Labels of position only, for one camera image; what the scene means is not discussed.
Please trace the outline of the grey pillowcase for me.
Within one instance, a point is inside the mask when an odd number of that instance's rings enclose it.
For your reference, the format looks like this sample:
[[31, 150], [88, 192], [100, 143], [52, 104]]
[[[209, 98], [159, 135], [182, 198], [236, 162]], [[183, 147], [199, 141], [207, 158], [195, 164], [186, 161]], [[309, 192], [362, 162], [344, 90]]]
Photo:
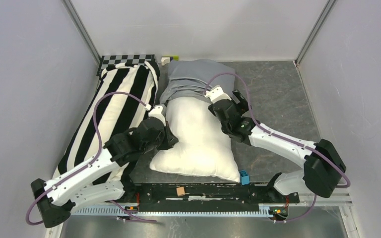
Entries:
[[204, 96], [207, 83], [210, 83], [209, 89], [219, 85], [231, 96], [235, 73], [233, 68], [210, 59], [174, 60], [168, 64], [168, 83], [160, 96], [160, 103], [166, 105], [180, 97], [194, 97], [209, 103], [210, 99]]

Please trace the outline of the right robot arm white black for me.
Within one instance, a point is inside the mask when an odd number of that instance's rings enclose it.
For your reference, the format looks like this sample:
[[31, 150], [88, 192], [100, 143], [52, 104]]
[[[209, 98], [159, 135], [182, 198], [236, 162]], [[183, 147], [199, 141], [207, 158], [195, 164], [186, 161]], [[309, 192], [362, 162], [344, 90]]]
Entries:
[[222, 132], [234, 141], [266, 149], [300, 167], [295, 172], [277, 173], [267, 185], [268, 199], [280, 202], [296, 192], [331, 197], [346, 171], [333, 144], [325, 139], [319, 142], [298, 139], [246, 117], [244, 113], [250, 110], [247, 100], [238, 90], [233, 94], [238, 98], [238, 103], [220, 86], [204, 94], [212, 103], [208, 109], [219, 119]]

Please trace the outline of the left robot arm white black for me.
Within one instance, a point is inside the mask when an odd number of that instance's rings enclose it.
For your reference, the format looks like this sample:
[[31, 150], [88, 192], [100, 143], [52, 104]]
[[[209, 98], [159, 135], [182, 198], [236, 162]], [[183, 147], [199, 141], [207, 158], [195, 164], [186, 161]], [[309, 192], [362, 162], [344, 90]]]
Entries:
[[131, 162], [156, 149], [169, 150], [178, 143], [164, 119], [149, 117], [138, 127], [112, 136], [98, 152], [72, 170], [48, 181], [31, 182], [35, 200], [26, 214], [30, 225], [55, 227], [71, 213], [93, 203], [121, 199], [132, 201], [134, 186], [118, 181], [92, 185], [92, 182], [112, 171], [123, 171]]

